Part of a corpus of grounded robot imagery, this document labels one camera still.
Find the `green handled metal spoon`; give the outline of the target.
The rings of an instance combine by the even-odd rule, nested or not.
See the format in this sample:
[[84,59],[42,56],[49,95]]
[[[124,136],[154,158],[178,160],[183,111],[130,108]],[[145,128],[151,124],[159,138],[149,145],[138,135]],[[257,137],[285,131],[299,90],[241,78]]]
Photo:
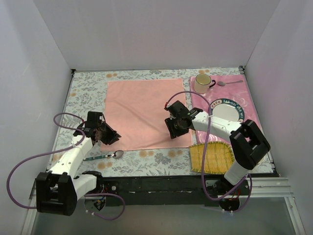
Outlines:
[[108,154],[108,155],[87,157],[87,158],[84,158],[83,161],[93,161],[93,160],[99,160],[99,159],[105,159],[105,158],[119,159],[123,156],[123,154],[124,154],[123,150],[117,150],[113,152],[112,154]]

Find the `peach satin napkin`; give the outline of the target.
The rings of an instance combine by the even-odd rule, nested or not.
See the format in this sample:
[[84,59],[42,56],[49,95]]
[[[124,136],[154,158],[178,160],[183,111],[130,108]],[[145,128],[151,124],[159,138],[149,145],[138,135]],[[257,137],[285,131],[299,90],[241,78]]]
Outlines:
[[111,144],[102,144],[102,151],[185,148],[192,144],[192,134],[171,139],[164,109],[171,96],[186,103],[182,79],[111,81],[105,100],[107,124],[121,135]]

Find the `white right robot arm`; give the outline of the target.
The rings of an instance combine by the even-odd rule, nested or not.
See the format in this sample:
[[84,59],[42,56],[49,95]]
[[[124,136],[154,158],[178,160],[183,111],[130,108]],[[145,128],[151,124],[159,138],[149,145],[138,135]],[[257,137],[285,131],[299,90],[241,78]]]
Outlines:
[[192,129],[211,133],[230,142],[235,160],[217,184],[221,186],[220,192],[234,194],[248,172],[270,151],[269,142],[252,120],[235,122],[222,119],[200,108],[189,110],[180,101],[166,104],[164,109],[170,113],[165,123],[171,139],[180,137]]

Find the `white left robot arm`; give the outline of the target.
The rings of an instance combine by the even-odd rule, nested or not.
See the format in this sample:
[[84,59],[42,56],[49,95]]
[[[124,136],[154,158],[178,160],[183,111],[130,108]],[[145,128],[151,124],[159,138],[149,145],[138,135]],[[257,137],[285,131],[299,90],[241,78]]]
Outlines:
[[47,172],[36,178],[36,208],[38,212],[70,216],[77,201],[86,194],[99,196],[105,186],[98,171],[85,171],[76,178],[75,174],[85,156],[95,144],[111,145],[120,135],[107,123],[101,112],[89,111],[87,119],[76,127],[69,149]]

